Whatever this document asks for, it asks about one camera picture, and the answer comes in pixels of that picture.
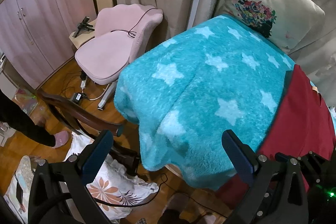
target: wooden chair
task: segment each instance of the wooden chair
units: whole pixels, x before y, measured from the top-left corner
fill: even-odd
[[[37,91],[37,95],[47,104],[51,113],[61,123],[77,134],[87,135],[94,140],[96,138],[96,136],[88,133],[80,122],[99,132],[107,129],[116,137],[119,137],[122,134],[124,123],[112,123],[102,120],[87,112],[74,102],[59,95],[48,94],[42,89]],[[122,147],[114,142],[109,154],[113,159],[126,167],[127,174],[131,176],[137,174],[140,157],[136,151]]]

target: blue star blanket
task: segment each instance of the blue star blanket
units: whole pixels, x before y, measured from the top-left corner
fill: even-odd
[[[256,151],[293,68],[266,38],[220,15],[127,66],[114,103],[139,124],[147,170],[175,164],[189,185],[216,190],[235,174],[221,145],[223,131],[232,129]]]

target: wooden floor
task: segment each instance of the wooden floor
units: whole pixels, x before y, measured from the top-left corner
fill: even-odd
[[[50,94],[61,94],[62,91],[67,88],[62,96],[70,98],[74,91],[80,92],[80,68],[75,62],[71,60],[65,66],[63,66],[56,74],[54,74],[43,86],[42,89]],[[97,86],[93,82],[89,82],[85,92],[90,98],[98,97],[102,91],[103,86]],[[110,122],[121,122],[124,118],[115,109],[112,102],[108,102],[103,111],[97,109],[99,100],[89,101],[84,100],[81,103],[81,107],[88,112]],[[46,129],[49,133],[55,134],[62,130],[68,130],[65,128],[47,109],[46,105],[39,100],[38,107],[31,114],[33,120],[37,120],[41,115],[46,117]],[[128,122],[125,126],[125,130],[121,137],[115,138],[115,140],[124,147],[131,148],[139,151],[139,134],[138,126]],[[38,144],[20,132],[16,132],[13,137],[7,140],[4,147],[0,147],[0,193],[4,194],[9,186],[11,178],[20,162],[20,159],[24,155],[36,155],[41,158],[47,159],[49,162],[63,161],[69,148],[71,141],[69,141],[63,147],[53,149],[41,144]],[[194,189],[186,185],[186,183],[174,175],[172,172],[163,168],[156,172],[148,172],[142,165],[138,169],[139,176],[148,182],[154,181],[157,184],[162,182],[160,174],[165,173],[168,177],[168,185],[162,185],[161,191],[156,199],[143,207],[138,207],[132,211],[132,213],[125,219],[122,219],[121,223],[136,223],[139,219],[145,218],[148,224],[155,224],[161,216],[162,209],[164,208],[167,200],[172,194],[178,190],[187,193],[197,202],[205,205],[223,215],[230,213],[225,204],[219,201],[210,190]],[[211,210],[204,209],[202,206],[196,204],[194,201],[189,200],[189,204],[181,217],[193,221],[204,212],[211,212]],[[214,213],[217,216],[216,224],[222,223],[225,218]]]

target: pink chair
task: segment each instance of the pink chair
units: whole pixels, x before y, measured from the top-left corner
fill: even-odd
[[[162,18],[162,10],[151,5],[119,4],[99,12],[95,38],[75,54],[78,65],[91,80],[99,85],[110,84],[98,109],[103,110],[115,91],[120,72],[145,53],[149,37]]]

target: red blanket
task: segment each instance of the red blanket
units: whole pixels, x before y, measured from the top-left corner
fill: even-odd
[[[334,147],[335,131],[328,107],[300,66],[295,65],[287,93],[257,154],[274,160],[277,152],[299,157],[311,150],[330,160]],[[235,175],[216,195],[233,209],[247,189],[248,185]]]

